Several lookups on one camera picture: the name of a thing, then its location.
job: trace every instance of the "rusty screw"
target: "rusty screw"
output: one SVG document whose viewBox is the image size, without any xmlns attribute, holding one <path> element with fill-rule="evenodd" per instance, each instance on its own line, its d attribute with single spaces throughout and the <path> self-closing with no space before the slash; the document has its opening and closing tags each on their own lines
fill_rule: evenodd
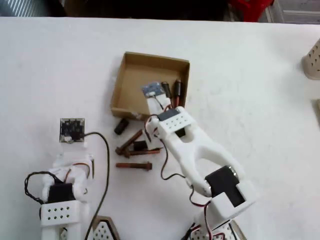
<svg viewBox="0 0 320 240">
<path fill-rule="evenodd" d="M 158 154 L 160 153 L 160 148 L 155 148 L 153 150 L 142 150 L 142 151 L 129 151 L 128 148 L 126 148 L 122 153 L 127 159 L 129 159 L 130 156 L 134 156 L 134 155 Z"/>
<path fill-rule="evenodd" d="M 147 171 L 152 169 L 152 163 L 126 163 L 126 162 L 118 162 L 115 164 L 117 168 L 122 169 L 145 169 Z"/>
<path fill-rule="evenodd" d="M 116 154 L 122 155 L 124 150 L 137 140 L 142 135 L 142 129 L 140 129 L 135 135 L 133 135 L 128 141 L 126 141 L 121 147 L 115 149 Z"/>
</svg>

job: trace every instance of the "cardboard box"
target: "cardboard box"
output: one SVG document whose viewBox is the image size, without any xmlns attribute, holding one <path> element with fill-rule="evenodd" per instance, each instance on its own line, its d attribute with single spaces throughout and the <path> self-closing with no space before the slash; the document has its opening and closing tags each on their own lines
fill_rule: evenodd
<svg viewBox="0 0 320 240">
<path fill-rule="evenodd" d="M 185 106 L 190 63 L 187 60 L 126 52 L 113 90 L 112 114 L 120 118 L 145 120 L 149 115 L 141 87 L 154 82 L 168 82 L 171 93 L 177 79 L 183 83 L 180 105 Z"/>
</svg>

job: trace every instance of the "black wire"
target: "black wire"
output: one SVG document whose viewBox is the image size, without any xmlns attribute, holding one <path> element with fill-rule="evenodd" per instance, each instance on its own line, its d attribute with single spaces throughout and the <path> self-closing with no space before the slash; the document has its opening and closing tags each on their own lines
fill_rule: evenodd
<svg viewBox="0 0 320 240">
<path fill-rule="evenodd" d="M 164 146 L 165 154 L 166 154 L 166 156 L 165 156 L 165 161 L 164 161 L 163 166 L 162 166 L 162 168 L 161 168 L 161 178 L 162 178 L 163 180 L 169 180 L 170 178 L 172 178 L 172 177 L 174 177 L 174 176 L 180 176 L 180 177 L 182 177 L 182 178 L 185 179 L 186 177 L 183 176 L 183 175 L 181 175 L 181 174 L 179 174 L 179 173 L 174 173 L 174 174 L 172 174 L 172 175 L 170 175 L 170 176 L 168 176 L 168 177 L 164 177 L 164 176 L 163 176 L 163 171 L 164 171 L 165 166 L 166 166 L 166 164 L 167 164 L 167 162 L 168 162 L 169 154 L 168 154 L 168 149 L 167 149 L 164 141 L 162 141 L 161 139 L 160 139 L 160 141 L 162 142 L 162 144 L 163 144 L 163 146 Z"/>
<path fill-rule="evenodd" d="M 87 240 L 87 239 L 88 239 L 90 230 L 91 230 L 91 228 L 92 228 L 92 226 L 93 226 L 93 224 L 94 224 L 94 221 L 95 221 L 95 219 L 96 219 L 96 217 L 97 217 L 97 215 L 98 215 L 98 212 L 99 212 L 99 210 L 100 210 L 100 208 L 101 208 L 101 206 L 102 206 L 102 203 L 103 203 L 104 200 L 105 200 L 105 197 L 106 197 L 106 194 L 107 194 L 107 191 L 108 191 L 108 187 L 109 187 L 109 177 L 110 177 L 110 149 L 109 149 L 108 141 L 106 140 L 106 138 L 105 138 L 101 133 L 96 132 L 96 131 L 88 132 L 88 133 L 84 134 L 84 137 L 87 137 L 87 136 L 89 136 L 89 135 L 94 135 L 94 134 L 99 135 L 99 136 L 103 139 L 103 141 L 104 141 L 104 143 L 105 143 L 105 145 L 106 145 L 106 149 L 107 149 L 107 159 L 106 159 L 106 160 L 107 160 L 106 183 L 105 183 L 105 189 L 104 189 L 103 195 L 102 195 L 102 197 L 101 197 L 100 203 L 99 203 L 99 205 L 98 205 L 98 207 L 97 207 L 97 209 L 96 209 L 96 211 L 95 211 L 95 213 L 94 213 L 94 215 L 93 215 L 93 217 L 92 217 L 92 220 L 91 220 L 91 222 L 90 222 L 90 225 L 89 225 L 89 227 L 88 227 L 88 229 L 87 229 L 87 231 L 86 231 L 84 240 Z"/>
<path fill-rule="evenodd" d="M 160 105 L 161 109 L 164 109 L 164 106 L 162 106 L 161 102 L 158 100 L 158 98 L 154 95 L 153 96 L 155 98 L 155 100 L 158 102 L 158 104 Z"/>
<path fill-rule="evenodd" d="M 230 227 L 231 232 L 232 232 L 232 234 L 233 234 L 233 236 L 234 236 L 234 240 L 238 240 L 238 238 L 237 238 L 237 236 L 236 236 L 236 234 L 235 234 L 235 231 L 234 231 L 234 229 L 232 228 L 232 226 L 231 226 L 230 223 L 229 223 L 229 227 Z"/>
<path fill-rule="evenodd" d="M 49 172 L 49 171 L 34 171 L 34 172 L 30 173 L 24 180 L 24 193 L 25 193 L 25 195 L 27 195 L 28 197 L 32 198 L 33 200 L 35 200 L 36 202 L 40 203 L 41 205 L 44 204 L 45 202 L 43 200 L 41 200 L 39 197 L 33 196 L 28 190 L 28 185 L 29 185 L 29 179 L 30 179 L 31 176 L 33 176 L 33 175 L 45 175 L 45 174 L 48 174 L 51 177 L 53 177 L 53 180 L 54 180 L 54 182 L 56 184 L 63 184 L 64 183 L 59 178 L 57 178 L 56 175 L 54 175 L 52 172 Z"/>
</svg>

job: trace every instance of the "small pcb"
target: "small pcb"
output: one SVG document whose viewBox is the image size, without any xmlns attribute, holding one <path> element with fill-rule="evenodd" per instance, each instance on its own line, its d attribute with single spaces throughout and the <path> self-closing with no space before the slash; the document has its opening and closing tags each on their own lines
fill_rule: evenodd
<svg viewBox="0 0 320 240">
<path fill-rule="evenodd" d="M 85 134 L 84 118 L 60 119 L 60 143 L 83 142 Z"/>
</svg>

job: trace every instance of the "white table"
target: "white table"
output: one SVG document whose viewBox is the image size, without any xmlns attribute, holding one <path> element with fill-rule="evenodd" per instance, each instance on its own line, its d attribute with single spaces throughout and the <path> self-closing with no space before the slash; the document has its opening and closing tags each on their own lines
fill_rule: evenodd
<svg viewBox="0 0 320 240">
<path fill-rule="evenodd" d="M 119 121 L 109 108 L 114 82 L 123 53 L 132 51 L 190 61 L 186 109 L 261 192 L 236 218 L 247 238 L 316 239 L 320 131 L 311 100 L 320 98 L 320 81 L 304 76 L 300 60 L 319 37 L 317 25 L 0 18 L 0 238 L 40 238 L 40 206 L 25 196 L 24 179 L 52 165 L 59 121 L 68 117 L 84 117 L 87 132 L 109 139 L 110 186 L 100 215 L 112 217 L 121 239 L 182 237 L 200 210 L 183 179 L 161 180 L 165 153 L 135 158 L 151 161 L 150 172 L 115 168 L 125 159 L 114 149 L 142 126 L 132 122 L 111 140 Z M 89 189 L 96 208 L 106 150 L 98 136 L 87 141 L 98 166 Z M 165 174 L 176 171 L 171 157 Z M 30 185 L 40 193 L 40 177 Z"/>
</svg>

